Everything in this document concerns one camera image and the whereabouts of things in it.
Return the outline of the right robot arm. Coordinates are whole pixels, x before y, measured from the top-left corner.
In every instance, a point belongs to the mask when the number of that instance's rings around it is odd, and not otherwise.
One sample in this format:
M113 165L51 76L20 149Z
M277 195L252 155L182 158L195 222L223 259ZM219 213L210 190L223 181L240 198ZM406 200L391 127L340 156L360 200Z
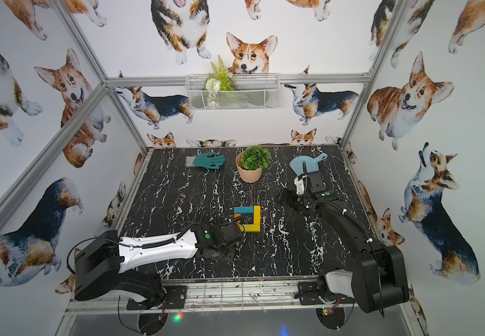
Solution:
M296 190L283 188L276 202L307 218L330 225L353 256L349 270L332 270L321 275L310 292L322 302L350 298L366 313L409 301L410 293L404 256L396 246L378 240L343 199L327 190L319 172L295 179Z

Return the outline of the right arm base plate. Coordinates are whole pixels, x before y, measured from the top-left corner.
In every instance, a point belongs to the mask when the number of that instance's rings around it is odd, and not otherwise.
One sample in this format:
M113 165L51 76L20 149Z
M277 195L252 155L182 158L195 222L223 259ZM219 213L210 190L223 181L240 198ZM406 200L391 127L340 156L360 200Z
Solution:
M294 294L301 305L335 305L353 304L355 300L343 294L333 293L328 286L320 281L302 281L297 284Z

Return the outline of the teal building block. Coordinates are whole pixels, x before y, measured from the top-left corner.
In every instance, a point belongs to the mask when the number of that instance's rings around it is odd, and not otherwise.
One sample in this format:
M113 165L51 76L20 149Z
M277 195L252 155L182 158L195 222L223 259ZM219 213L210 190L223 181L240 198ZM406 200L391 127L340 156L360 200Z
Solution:
M234 214L253 214L255 212L254 207L234 207Z

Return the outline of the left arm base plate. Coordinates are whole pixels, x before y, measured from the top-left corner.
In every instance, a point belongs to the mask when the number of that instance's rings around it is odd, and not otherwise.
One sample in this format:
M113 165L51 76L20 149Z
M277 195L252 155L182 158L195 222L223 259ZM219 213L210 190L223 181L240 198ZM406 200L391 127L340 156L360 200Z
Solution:
M148 310L148 309L182 309L185 306L187 286L168 286L154 289L153 294L142 302L129 299L126 309Z

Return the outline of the yellow long block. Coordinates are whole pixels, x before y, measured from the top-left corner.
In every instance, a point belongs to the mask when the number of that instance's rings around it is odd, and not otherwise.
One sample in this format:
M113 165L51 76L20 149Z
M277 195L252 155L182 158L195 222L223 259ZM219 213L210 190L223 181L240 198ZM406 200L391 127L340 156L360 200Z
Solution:
M261 225L260 224L242 225L242 228L245 232L260 232L261 231Z
M261 207L254 206L253 207L253 224L254 225L261 225Z

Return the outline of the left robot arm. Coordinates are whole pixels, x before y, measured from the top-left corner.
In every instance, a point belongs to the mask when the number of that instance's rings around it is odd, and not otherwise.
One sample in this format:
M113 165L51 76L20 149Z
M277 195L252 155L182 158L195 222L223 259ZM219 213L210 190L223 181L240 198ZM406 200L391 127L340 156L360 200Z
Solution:
M115 295L139 307L162 305L167 297L161 277L137 267L174 259L203 258L231 262L244 230L235 219L221 224L191 222L183 230L154 237L120 237L115 230L88 239L76 256L74 299L84 302Z

